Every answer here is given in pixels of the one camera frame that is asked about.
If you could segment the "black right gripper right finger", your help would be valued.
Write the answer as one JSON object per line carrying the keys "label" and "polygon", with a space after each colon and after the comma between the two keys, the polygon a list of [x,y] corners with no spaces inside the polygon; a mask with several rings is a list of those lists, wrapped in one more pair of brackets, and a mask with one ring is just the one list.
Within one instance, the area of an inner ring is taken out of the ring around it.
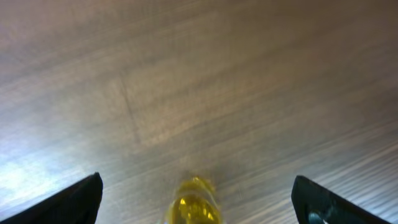
{"label": "black right gripper right finger", "polygon": [[295,178],[291,199],[299,223],[389,224],[302,175]]}

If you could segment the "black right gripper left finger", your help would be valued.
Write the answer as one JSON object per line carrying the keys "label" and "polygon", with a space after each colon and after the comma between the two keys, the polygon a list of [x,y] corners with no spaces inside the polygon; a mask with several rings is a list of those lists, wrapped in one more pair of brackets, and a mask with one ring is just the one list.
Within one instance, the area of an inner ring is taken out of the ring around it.
{"label": "black right gripper left finger", "polygon": [[1,224],[95,224],[103,181],[95,172]]}

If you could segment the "yellow oil bottle silver cap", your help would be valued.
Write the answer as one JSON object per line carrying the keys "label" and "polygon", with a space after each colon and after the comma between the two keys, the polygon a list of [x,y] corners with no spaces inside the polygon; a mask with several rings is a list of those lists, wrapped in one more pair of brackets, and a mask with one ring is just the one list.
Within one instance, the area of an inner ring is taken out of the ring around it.
{"label": "yellow oil bottle silver cap", "polygon": [[223,224],[215,187],[200,176],[181,182],[161,221],[164,224]]}

